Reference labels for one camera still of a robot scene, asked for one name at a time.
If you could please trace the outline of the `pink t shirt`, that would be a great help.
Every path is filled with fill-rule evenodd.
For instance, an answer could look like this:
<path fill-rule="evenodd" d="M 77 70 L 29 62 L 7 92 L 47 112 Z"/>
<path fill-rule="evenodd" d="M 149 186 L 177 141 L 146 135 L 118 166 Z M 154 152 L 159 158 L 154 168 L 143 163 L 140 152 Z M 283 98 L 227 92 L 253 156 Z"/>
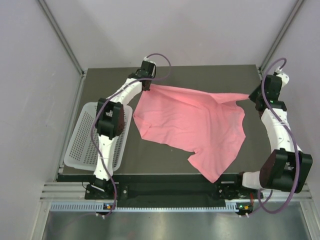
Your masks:
<path fill-rule="evenodd" d="M 236 159 L 246 135 L 243 93 L 209 93 L 153 84 L 133 113 L 142 139 L 193 154 L 189 163 L 214 183 Z"/>

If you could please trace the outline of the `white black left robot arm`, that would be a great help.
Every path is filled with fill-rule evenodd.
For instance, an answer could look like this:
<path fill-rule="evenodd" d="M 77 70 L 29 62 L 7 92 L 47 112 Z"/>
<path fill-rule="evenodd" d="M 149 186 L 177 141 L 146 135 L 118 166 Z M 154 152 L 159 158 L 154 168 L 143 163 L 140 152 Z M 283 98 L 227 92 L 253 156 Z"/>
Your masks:
<path fill-rule="evenodd" d="M 117 140 L 125 128 L 125 106 L 140 92 L 148 91 L 155 76 L 156 64 L 145 58 L 114 94 L 97 102 L 90 133 L 97 149 L 97 165 L 90 185 L 104 199 L 115 197 L 117 190 L 112 180 L 113 159 Z"/>

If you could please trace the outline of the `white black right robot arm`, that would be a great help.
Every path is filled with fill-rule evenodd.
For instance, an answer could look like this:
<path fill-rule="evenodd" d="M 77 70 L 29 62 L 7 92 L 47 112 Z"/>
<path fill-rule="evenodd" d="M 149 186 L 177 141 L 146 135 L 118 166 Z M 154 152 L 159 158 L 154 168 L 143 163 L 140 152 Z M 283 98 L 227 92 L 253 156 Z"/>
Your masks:
<path fill-rule="evenodd" d="M 270 143 L 271 154 L 259 171 L 244 172 L 242 180 L 233 185 L 233 192 L 239 198 L 245 198 L 252 189 L 270 189 L 290 192 L 296 176 L 296 156 L 294 142 L 284 126 L 289 127 L 287 107 L 279 100 L 281 89 L 289 82 L 289 77 L 283 71 L 277 70 L 273 75 L 267 75 L 264 82 L 266 99 L 275 113 L 281 118 L 279 122 L 268 109 L 259 85 L 249 99 L 255 103 L 260 120 L 264 124 Z"/>

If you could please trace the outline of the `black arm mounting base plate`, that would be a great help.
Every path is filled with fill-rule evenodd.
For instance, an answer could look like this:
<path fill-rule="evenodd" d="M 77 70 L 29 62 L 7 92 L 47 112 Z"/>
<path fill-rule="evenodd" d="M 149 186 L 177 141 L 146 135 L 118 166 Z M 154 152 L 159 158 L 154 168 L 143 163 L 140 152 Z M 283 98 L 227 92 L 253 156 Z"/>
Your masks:
<path fill-rule="evenodd" d="M 216 207 L 227 200 L 257 199 L 257 190 L 245 188 L 239 174 L 223 174 L 211 183 L 201 174 L 116 174 L 99 189 L 88 180 L 86 200 L 117 200 L 120 207 Z"/>

